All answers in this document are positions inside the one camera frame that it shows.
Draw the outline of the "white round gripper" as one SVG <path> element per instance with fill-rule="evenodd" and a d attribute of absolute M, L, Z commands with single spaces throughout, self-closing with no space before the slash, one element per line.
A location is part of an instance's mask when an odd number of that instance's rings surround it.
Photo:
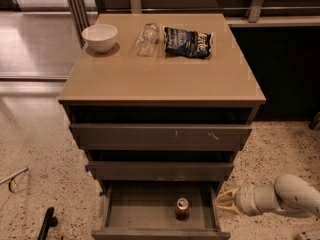
<path fill-rule="evenodd" d="M 220 193 L 216 198 L 216 202 L 219 204 L 231 204 L 235 199 L 237 207 L 232 204 L 231 206 L 218 205 L 218 208 L 235 215 L 239 215 L 240 212 L 247 216 L 262 215 L 267 210 L 266 191 L 265 186 L 245 185 L 238 190 L 230 189 Z"/>

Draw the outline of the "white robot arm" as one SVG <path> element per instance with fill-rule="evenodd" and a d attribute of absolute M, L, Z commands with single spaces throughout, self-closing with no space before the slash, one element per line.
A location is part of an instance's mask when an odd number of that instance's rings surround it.
<path fill-rule="evenodd" d="M 221 210 L 247 216 L 273 213 L 284 217 L 320 217 L 320 192 L 292 174 L 284 174 L 272 184 L 243 185 L 216 198 Z"/>

